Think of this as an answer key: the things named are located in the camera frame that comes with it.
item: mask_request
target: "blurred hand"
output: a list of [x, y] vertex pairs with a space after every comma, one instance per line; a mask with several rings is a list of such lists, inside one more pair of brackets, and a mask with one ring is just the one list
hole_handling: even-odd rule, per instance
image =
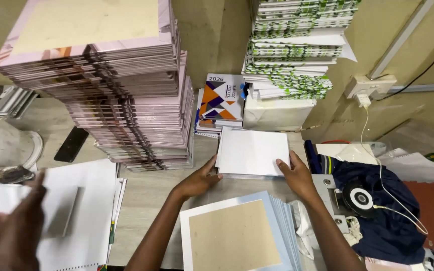
[[287, 185], [289, 185], [303, 201], [310, 201], [315, 197], [319, 198], [309, 169], [294, 151], [289, 151], [289, 156], [291, 159], [291, 167], [281, 159], [276, 160], [277, 166], [282, 173], [284, 173]]
[[0, 271], [39, 270], [36, 249], [44, 222], [44, 174], [42, 169], [36, 180], [27, 184], [32, 190], [11, 214], [0, 213]]
[[216, 160], [217, 155], [212, 156], [203, 167], [190, 174], [190, 176], [175, 186], [173, 192], [183, 197], [184, 200], [205, 193], [209, 188], [222, 179], [222, 174], [213, 176], [210, 174]]

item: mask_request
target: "work table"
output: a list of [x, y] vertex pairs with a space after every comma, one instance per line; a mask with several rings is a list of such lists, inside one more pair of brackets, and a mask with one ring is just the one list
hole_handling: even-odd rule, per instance
[[[38, 168], [69, 164], [53, 160], [57, 150], [74, 126], [61, 102], [53, 98], [35, 99], [23, 119], [8, 120], [8, 122], [20, 130], [38, 132], [43, 138], [44, 148], [37, 161]], [[306, 157], [301, 134], [289, 132], [287, 137], [290, 148], [300, 157]], [[106, 158], [106, 155], [95, 148], [93, 143], [94, 139], [89, 135], [73, 163]], [[172, 188], [217, 152], [217, 139], [196, 135], [194, 144], [194, 168], [192, 169], [132, 173], [124, 167], [121, 168], [120, 177], [127, 178], [128, 182], [115, 233], [115, 243], [112, 245], [110, 254], [110, 265], [126, 265]], [[223, 179], [206, 194], [185, 202], [182, 210], [263, 190], [269, 191], [270, 194], [285, 202], [297, 199], [296, 194], [283, 180]], [[313, 261], [304, 256], [302, 258], [305, 270], [316, 270]], [[168, 244], [162, 268], [183, 268], [179, 220]]]

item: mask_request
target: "electrical outlet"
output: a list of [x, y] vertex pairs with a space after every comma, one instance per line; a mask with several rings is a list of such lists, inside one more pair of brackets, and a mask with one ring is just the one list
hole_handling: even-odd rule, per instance
[[394, 75], [386, 75], [375, 80], [370, 80], [364, 75], [353, 76], [344, 90], [344, 95], [346, 95], [346, 98], [351, 99], [355, 94], [366, 94], [368, 96], [374, 92], [386, 94], [395, 83], [396, 77]]

